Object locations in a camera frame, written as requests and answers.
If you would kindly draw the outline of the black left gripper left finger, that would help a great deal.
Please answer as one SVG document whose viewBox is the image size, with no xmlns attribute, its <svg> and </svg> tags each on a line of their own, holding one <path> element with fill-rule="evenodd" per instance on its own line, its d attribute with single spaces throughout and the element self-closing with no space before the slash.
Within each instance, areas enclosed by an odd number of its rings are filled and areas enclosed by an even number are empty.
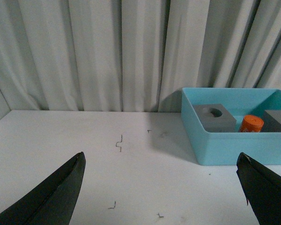
<svg viewBox="0 0 281 225">
<path fill-rule="evenodd" d="M 86 159 L 77 153 L 0 213 L 0 225 L 68 225 L 81 190 Z"/>
</svg>

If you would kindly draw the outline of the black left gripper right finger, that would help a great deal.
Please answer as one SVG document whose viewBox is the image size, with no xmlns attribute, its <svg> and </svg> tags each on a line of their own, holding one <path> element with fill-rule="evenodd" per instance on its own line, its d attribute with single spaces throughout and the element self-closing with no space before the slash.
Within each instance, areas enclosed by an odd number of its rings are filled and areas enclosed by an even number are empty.
<svg viewBox="0 0 281 225">
<path fill-rule="evenodd" d="M 260 225 L 281 225 L 281 176 L 240 153 L 237 175 Z"/>
</svg>

